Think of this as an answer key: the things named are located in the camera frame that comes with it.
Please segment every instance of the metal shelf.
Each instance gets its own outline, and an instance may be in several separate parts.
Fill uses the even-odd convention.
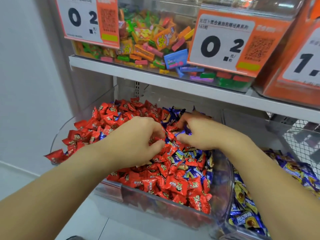
[[[73,67],[122,77],[163,88],[174,89],[209,99],[236,104],[252,109],[268,111],[271,113],[320,124],[319,110],[266,99],[260,97],[251,88],[245,94],[243,94],[77,56],[69,56],[69,61],[70,65]]]

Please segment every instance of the candy pile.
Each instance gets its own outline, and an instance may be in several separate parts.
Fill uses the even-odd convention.
[[[294,179],[298,180],[320,199],[320,181],[308,163],[294,161],[290,153],[283,155],[280,150],[263,149],[263,151]],[[230,210],[229,223],[269,237],[270,234],[262,222],[258,209],[246,189],[239,172],[235,168],[234,193],[234,202]]]
[[[212,83],[215,80],[216,85],[226,88],[240,89],[252,81],[250,77],[187,64],[194,31],[168,13],[139,11],[138,7],[125,6],[119,8],[118,50],[87,43],[82,45],[84,52],[105,62],[151,68],[161,74],[185,76],[200,82]]]
[[[53,163],[61,163],[78,149],[95,143],[108,136],[134,116],[151,117],[161,123],[165,132],[165,147],[148,164],[140,167],[124,168],[111,173],[106,179],[137,188],[178,204],[192,207],[210,214],[209,200],[212,195],[210,184],[213,179],[213,155],[211,151],[192,148],[176,140],[180,133],[191,134],[190,129],[178,129],[177,124],[185,109],[158,108],[149,101],[139,102],[139,98],[116,100],[94,108],[89,121],[76,122],[77,130],[70,130],[63,141],[67,152],[62,149],[46,157]],[[160,140],[151,138],[149,144]]]

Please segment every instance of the qr code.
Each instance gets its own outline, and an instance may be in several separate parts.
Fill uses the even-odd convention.
[[[112,9],[101,9],[102,28],[106,32],[115,33],[116,25],[116,11]]]
[[[254,36],[251,44],[248,47],[244,58],[260,62],[262,58],[268,53],[271,45],[275,39],[263,38],[261,36]]]

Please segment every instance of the hand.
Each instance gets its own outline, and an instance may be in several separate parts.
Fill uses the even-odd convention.
[[[197,111],[184,113],[178,127],[183,128],[185,123],[188,124],[192,135],[179,134],[177,140],[201,150],[219,149],[224,152],[244,139],[248,139],[246,135],[213,121]]]
[[[149,139],[165,137],[160,123],[149,117],[133,117],[106,138],[94,143],[101,151],[103,160],[112,160],[114,170],[145,165],[165,146],[159,140],[149,146]]]

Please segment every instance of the left hand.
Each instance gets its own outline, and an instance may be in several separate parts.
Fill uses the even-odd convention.
[[[136,116],[93,145],[102,160],[111,160],[114,170],[118,170],[144,165],[158,154],[165,142],[159,140],[149,146],[153,136],[165,137],[161,124],[149,117]]]

